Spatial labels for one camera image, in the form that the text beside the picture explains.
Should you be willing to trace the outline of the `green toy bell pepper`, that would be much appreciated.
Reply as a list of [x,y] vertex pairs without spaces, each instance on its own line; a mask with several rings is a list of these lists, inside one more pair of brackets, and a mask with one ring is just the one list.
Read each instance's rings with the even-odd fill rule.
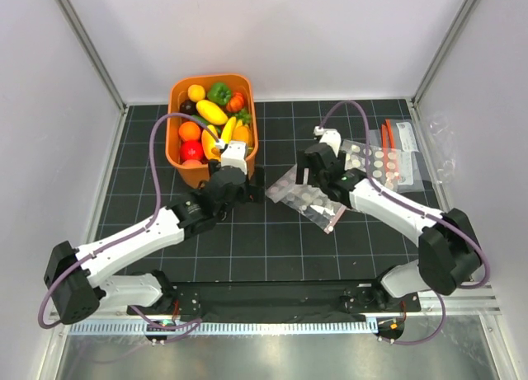
[[216,82],[208,90],[206,97],[219,106],[226,106],[232,98],[232,91],[224,82]]

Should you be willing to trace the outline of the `pink polka dot zip bag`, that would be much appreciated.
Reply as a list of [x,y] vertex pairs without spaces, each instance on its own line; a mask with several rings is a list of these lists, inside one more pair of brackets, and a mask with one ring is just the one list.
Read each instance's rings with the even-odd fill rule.
[[343,204],[331,201],[319,188],[295,183],[297,166],[293,165],[266,191],[274,203],[281,202],[315,223],[325,233],[333,232],[335,225],[346,212]]

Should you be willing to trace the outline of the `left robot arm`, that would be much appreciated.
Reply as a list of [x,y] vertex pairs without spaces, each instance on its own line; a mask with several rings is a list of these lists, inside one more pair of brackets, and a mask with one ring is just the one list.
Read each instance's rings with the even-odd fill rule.
[[263,202],[264,188],[261,166],[253,176],[236,167],[218,167],[202,186],[177,195],[140,223],[82,246],[58,244],[44,281],[59,322],[72,325],[98,311],[133,307],[157,314],[171,311],[177,291],[161,270],[140,275],[121,275],[120,270],[208,232],[238,204]]

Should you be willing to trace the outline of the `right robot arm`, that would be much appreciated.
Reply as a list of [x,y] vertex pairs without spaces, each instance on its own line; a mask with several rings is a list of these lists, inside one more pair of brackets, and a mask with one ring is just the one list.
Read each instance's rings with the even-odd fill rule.
[[392,310],[401,298],[424,290],[450,295],[484,264],[463,211],[432,209],[386,190],[361,169],[346,169],[345,152],[327,143],[299,151],[297,160],[297,184],[317,187],[331,201],[377,218],[417,247],[417,260],[392,266],[372,282],[371,299],[379,310]]

